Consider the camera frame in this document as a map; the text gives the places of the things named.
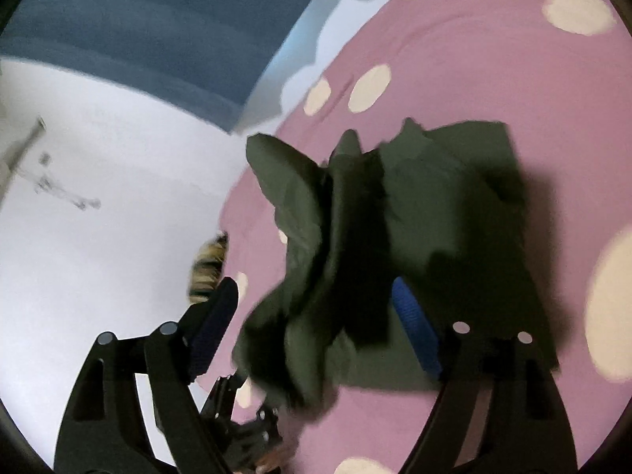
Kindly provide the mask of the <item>person's left hand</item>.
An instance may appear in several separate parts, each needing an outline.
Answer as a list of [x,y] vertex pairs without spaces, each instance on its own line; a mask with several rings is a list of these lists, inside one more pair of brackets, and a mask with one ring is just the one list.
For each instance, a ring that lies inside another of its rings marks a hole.
[[255,462],[255,473],[291,473],[296,449],[289,443],[278,444]]

